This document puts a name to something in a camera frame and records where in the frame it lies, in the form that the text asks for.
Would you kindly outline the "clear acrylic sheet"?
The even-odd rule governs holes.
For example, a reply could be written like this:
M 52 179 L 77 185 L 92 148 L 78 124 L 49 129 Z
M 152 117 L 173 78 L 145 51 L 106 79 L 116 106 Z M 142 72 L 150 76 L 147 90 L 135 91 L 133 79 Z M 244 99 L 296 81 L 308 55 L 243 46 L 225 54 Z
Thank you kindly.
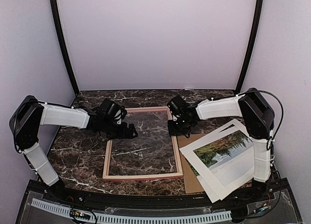
M 112 141 L 110 176 L 150 175 L 177 172 L 167 111 L 130 112 L 125 117 L 138 133 L 134 139 Z

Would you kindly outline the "light wooden picture frame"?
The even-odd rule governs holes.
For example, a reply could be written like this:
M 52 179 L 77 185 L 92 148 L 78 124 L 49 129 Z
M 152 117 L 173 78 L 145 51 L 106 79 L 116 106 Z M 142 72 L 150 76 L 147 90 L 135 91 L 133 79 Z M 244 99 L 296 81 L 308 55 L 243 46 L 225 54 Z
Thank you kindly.
M 169 120 L 172 120 L 172 115 L 167 106 L 156 106 L 156 107 L 140 107 L 140 108 L 128 108 L 127 113 L 130 112 L 150 112 L 150 111 L 167 111 Z M 150 174 L 150 175 L 132 175 L 132 176 L 110 176 L 109 174 L 109 163 L 111 156 L 111 146 L 112 141 L 107 142 L 105 158 L 104 158 L 104 170 L 103 170 L 103 180 L 107 181 L 139 181 L 139 180 L 157 180 L 157 179 L 169 179 L 169 178 L 180 178 L 183 176 L 181 159 L 179 154 L 179 148 L 177 143 L 177 138 L 170 136 L 172 138 L 174 157 L 176 162 L 177 172 L 175 173 L 164 173 L 164 174 Z

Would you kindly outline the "white mat board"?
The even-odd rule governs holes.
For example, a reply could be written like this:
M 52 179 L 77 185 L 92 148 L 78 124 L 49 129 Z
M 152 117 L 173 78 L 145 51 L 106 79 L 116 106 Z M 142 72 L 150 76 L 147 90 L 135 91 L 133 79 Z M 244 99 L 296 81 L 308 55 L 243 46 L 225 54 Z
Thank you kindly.
M 233 119 L 180 149 L 211 202 L 223 200 L 254 176 L 254 147 Z

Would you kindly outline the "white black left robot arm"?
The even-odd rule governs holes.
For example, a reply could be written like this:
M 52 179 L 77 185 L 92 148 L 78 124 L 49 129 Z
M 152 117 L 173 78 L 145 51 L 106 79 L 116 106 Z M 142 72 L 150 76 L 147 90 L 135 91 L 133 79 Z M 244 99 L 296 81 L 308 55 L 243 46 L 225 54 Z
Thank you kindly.
M 123 121 L 126 114 L 124 106 L 110 99 L 104 99 L 99 106 L 87 110 L 39 101 L 28 95 L 10 118 L 9 126 L 15 150 L 24 155 L 32 170 L 50 187 L 50 196 L 63 203 L 69 193 L 60 185 L 60 177 L 39 145 L 40 126 L 68 126 L 102 132 L 108 139 L 134 139 L 138 133 L 133 124 Z

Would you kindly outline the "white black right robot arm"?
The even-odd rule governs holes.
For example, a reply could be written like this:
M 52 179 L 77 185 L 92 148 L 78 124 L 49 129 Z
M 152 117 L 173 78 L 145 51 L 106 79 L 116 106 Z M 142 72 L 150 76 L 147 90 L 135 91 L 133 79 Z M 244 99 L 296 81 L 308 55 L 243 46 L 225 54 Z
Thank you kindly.
M 275 113 L 261 91 L 250 88 L 245 93 L 226 98 L 210 98 L 193 104 L 181 96 L 168 103 L 172 120 L 168 121 L 170 136 L 190 137 L 199 121 L 222 117 L 243 118 L 248 135 L 254 141 L 254 180 L 265 183 L 270 177 L 270 145 L 274 139 Z

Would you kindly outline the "landscape photo print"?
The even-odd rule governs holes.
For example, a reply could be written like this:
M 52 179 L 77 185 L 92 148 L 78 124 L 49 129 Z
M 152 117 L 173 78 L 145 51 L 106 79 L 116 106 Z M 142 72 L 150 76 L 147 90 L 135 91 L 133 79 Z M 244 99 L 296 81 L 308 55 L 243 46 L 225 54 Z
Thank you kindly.
M 238 130 L 193 151 L 223 186 L 254 166 L 253 142 Z

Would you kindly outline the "small circuit board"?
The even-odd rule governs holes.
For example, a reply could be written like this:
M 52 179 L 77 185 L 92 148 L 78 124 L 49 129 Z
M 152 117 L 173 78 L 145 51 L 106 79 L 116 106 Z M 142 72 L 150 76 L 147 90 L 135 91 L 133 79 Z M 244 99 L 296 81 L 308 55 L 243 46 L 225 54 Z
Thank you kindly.
M 81 219 L 81 220 L 89 220 L 91 216 L 85 212 L 79 211 L 79 210 L 74 210 L 71 209 L 69 211 L 69 216 L 73 219 Z

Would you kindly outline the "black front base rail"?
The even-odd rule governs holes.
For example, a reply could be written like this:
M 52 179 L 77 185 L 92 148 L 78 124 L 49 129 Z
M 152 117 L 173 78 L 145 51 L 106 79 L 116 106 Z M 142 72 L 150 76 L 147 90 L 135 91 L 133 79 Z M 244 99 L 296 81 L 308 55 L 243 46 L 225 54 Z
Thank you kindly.
M 255 223 L 304 224 L 292 188 L 287 178 L 279 179 L 274 173 L 266 186 L 258 182 L 248 182 L 233 191 L 223 200 L 212 203 L 206 193 L 185 194 L 183 179 L 164 179 L 159 181 L 111 181 L 111 192 L 99 191 L 87 185 L 75 188 L 65 186 L 64 191 L 69 196 L 67 202 L 74 207 L 93 208 L 99 211 L 122 210 L 160 210 L 181 211 L 187 214 L 231 210 L 240 221 L 250 214 L 251 205 L 259 205 L 267 201 L 271 210 L 257 213 L 253 217 Z

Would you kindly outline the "black left corner post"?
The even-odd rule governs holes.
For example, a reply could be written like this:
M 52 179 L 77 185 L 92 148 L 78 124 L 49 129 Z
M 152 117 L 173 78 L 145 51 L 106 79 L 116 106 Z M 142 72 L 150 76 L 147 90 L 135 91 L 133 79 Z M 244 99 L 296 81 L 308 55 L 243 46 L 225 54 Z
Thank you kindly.
M 51 6 L 52 17 L 54 21 L 54 27 L 55 27 L 59 47 L 61 50 L 61 54 L 63 57 L 63 61 L 65 64 L 66 72 L 69 77 L 72 90 L 75 96 L 77 96 L 80 93 L 80 90 L 78 88 L 78 84 L 77 84 L 77 81 L 74 75 L 71 62 L 70 62 L 69 53 L 68 53 L 68 49 L 66 46 L 65 37 L 64 37 L 63 29 L 62 29 L 61 18 L 60 18 L 60 14 L 58 10 L 57 0 L 50 0 L 50 6 Z

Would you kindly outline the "black corner post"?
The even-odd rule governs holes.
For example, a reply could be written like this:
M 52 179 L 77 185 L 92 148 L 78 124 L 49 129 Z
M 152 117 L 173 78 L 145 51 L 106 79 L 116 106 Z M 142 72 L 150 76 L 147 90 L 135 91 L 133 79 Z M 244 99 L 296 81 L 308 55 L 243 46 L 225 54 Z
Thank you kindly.
M 247 75 L 247 71 L 250 65 L 256 37 L 257 37 L 257 32 L 259 28 L 259 22 L 260 22 L 260 16 L 261 16 L 261 11 L 262 11 L 262 6 L 263 6 L 263 0 L 256 0 L 255 4 L 255 10 L 254 10 L 254 16 L 253 16 L 253 21 L 252 21 L 252 26 L 251 26 L 251 31 L 250 31 L 250 36 L 245 52 L 245 57 L 243 60 L 241 72 L 238 78 L 237 85 L 235 87 L 235 93 L 240 93 Z
M 61 50 L 61 54 L 63 57 L 63 61 L 65 64 L 66 72 L 69 77 L 72 90 L 75 96 L 77 96 L 80 93 L 80 90 L 78 88 L 78 84 L 77 84 L 77 81 L 74 75 L 71 62 L 70 62 L 69 53 L 68 53 L 68 49 L 66 46 L 65 37 L 64 37 L 63 29 L 62 29 L 61 18 L 60 18 L 60 14 L 58 10 L 57 0 L 50 0 L 50 6 L 51 6 L 52 17 L 54 21 L 54 27 L 55 27 L 59 47 Z

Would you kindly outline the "black right corner post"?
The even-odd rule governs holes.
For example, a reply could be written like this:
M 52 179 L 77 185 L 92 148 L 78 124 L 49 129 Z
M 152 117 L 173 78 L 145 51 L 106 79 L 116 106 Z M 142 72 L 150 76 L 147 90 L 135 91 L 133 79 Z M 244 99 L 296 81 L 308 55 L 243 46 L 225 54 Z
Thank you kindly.
M 247 71 L 250 65 L 256 37 L 257 37 L 257 32 L 259 28 L 259 22 L 260 22 L 260 16 L 261 16 L 261 11 L 262 11 L 262 6 L 263 6 L 263 0 L 256 0 L 255 4 L 255 10 L 254 10 L 254 16 L 253 16 L 253 21 L 252 21 L 252 26 L 251 26 L 251 31 L 250 31 L 250 36 L 245 52 L 245 57 L 243 60 L 241 72 L 238 78 L 237 85 L 235 87 L 235 93 L 240 93 L 247 75 Z

